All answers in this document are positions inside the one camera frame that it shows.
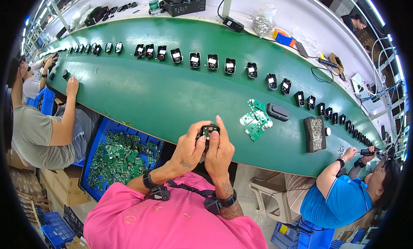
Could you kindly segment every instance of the green workbench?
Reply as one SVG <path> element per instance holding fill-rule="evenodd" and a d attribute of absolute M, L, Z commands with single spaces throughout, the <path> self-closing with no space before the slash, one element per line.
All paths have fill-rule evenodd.
<path fill-rule="evenodd" d="M 332 135 L 327 137 L 327 149 L 307 153 L 303 119 L 317 116 L 316 110 L 297 107 L 294 94 L 303 91 L 304 97 L 316 97 L 338 115 L 344 113 L 372 143 L 384 146 L 373 124 L 360 107 L 336 83 L 317 81 L 311 74 L 311 64 L 300 56 L 256 37 L 236 33 L 224 26 L 187 19 L 141 18 L 125 19 L 92 26 L 55 41 L 47 49 L 69 47 L 83 43 L 123 42 L 123 51 L 110 54 L 60 52 L 59 65 L 53 81 L 47 85 L 65 94 L 62 78 L 65 69 L 80 82 L 77 101 L 96 112 L 134 129 L 177 143 L 190 124 L 200 120 L 214 120 L 219 114 L 235 146 L 233 161 L 292 174 L 316 177 L 338 157 L 340 145 L 365 148 L 354 140 L 344 126 L 325 121 Z M 164 61 L 133 56 L 136 45 L 153 43 L 167 45 Z M 184 61 L 174 64 L 171 49 L 180 48 Z M 191 69 L 189 53 L 201 53 L 201 67 Z M 207 54 L 217 54 L 219 69 L 208 70 Z M 225 58 L 236 60 L 233 75 L 224 73 Z M 244 69 L 247 62 L 258 66 L 258 78 L 249 79 Z M 278 89 L 271 91 L 265 77 L 277 76 Z M 316 73 L 330 77 L 321 71 Z M 283 78 L 292 81 L 289 95 L 282 95 Z M 239 119 L 250 111 L 247 101 L 254 98 L 265 104 L 272 102 L 290 112 L 290 119 L 274 125 L 253 142 Z M 352 162 L 347 163 L 350 170 Z"/>

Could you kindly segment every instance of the white chair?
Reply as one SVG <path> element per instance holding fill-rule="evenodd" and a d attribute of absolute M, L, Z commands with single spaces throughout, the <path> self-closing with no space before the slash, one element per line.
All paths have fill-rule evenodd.
<path fill-rule="evenodd" d="M 258 200 L 259 209 L 256 212 L 260 215 L 265 215 L 273 220 L 291 224 L 296 221 L 300 215 L 291 211 L 288 206 L 287 192 L 285 192 L 284 174 L 276 172 L 266 179 L 253 178 L 249 182 L 250 189 L 255 192 Z M 278 203 L 274 209 L 270 208 L 268 203 L 275 199 Z"/>

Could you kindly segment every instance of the man in pink shirt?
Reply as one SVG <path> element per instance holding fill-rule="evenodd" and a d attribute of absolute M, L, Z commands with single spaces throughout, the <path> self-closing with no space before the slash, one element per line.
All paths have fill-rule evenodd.
<path fill-rule="evenodd" d="M 216 197 L 224 204 L 228 198 L 236 199 L 228 173 L 235 148 L 219 116 L 216 123 L 220 134 L 211 133 L 209 150 L 204 154 L 205 169 L 215 186 L 191 172 L 205 149 L 206 137 L 197 141 L 196 137 L 201 127 L 211 121 L 191 125 L 188 133 L 179 138 L 172 158 L 150 172 L 152 183 L 162 185 L 173 179 L 178 185 L 215 190 Z M 222 207 L 220 214 L 214 215 L 205 208 L 203 196 L 182 188 L 168 186 L 169 200 L 152 200 L 147 198 L 151 190 L 144 184 L 144 175 L 126 186 L 112 184 L 90 211 L 83 233 L 91 249 L 267 248 L 260 227 L 243 215 L 238 201 L 232 201 L 232 205 Z"/>

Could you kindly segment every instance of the tattoo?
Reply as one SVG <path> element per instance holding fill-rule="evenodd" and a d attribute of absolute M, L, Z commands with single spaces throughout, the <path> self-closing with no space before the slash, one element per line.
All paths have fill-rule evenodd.
<path fill-rule="evenodd" d="M 230 183 L 222 183 L 220 189 L 222 192 L 220 193 L 220 197 L 224 197 L 224 199 L 229 198 L 234 193 L 234 189 L 232 188 L 232 185 Z M 221 217 L 227 220 L 244 215 L 238 201 L 235 201 L 233 205 L 227 208 L 225 207 L 221 208 L 219 214 L 221 215 Z"/>
<path fill-rule="evenodd" d="M 187 168 L 191 167 L 191 164 L 185 163 L 183 160 L 181 162 L 179 162 L 179 164 L 183 167 L 187 167 Z"/>

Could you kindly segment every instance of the power adapter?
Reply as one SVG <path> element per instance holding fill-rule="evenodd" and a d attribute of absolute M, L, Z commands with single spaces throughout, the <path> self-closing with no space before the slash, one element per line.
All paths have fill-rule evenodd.
<path fill-rule="evenodd" d="M 233 18 L 229 16 L 225 17 L 222 23 L 230 27 L 231 29 L 235 30 L 236 32 L 244 32 L 244 25 L 237 22 L 236 20 L 234 20 Z"/>

